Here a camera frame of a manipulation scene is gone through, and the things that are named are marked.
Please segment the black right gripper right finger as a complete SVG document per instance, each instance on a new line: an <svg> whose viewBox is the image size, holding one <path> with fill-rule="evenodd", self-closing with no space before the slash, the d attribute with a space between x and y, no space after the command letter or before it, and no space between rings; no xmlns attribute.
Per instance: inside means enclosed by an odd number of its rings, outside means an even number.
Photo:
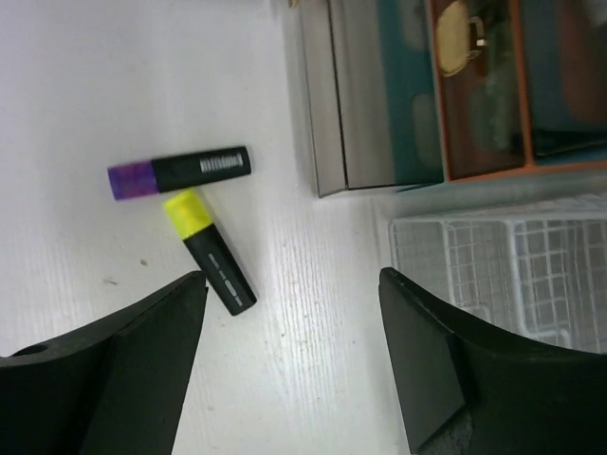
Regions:
<svg viewBox="0 0 607 455"><path fill-rule="evenodd" d="M513 334L391 267L378 293L413 454L605 452L605 355Z"/></svg>

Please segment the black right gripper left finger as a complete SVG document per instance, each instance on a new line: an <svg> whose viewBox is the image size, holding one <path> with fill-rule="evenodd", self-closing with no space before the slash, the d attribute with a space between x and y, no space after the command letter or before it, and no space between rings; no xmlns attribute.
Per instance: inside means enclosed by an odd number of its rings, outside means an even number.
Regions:
<svg viewBox="0 0 607 455"><path fill-rule="evenodd" d="M200 271L1 359L4 454L170 454L201 335Z"/></svg>

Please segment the black yellow highlighter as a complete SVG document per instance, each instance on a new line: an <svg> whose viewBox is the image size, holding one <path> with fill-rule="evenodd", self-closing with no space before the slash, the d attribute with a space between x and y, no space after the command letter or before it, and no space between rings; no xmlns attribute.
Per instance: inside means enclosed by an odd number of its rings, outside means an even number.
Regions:
<svg viewBox="0 0 607 455"><path fill-rule="evenodd" d="M257 298L226 241L194 190L163 203L179 238L232 316L251 308Z"/></svg>

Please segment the black purple highlighter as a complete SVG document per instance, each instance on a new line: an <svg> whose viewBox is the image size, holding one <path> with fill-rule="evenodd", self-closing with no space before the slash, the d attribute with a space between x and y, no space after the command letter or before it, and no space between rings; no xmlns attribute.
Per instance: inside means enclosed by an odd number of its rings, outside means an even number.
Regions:
<svg viewBox="0 0 607 455"><path fill-rule="evenodd" d="M163 156L107 169L117 201L199 187L250 174L251 162L245 146Z"/></svg>

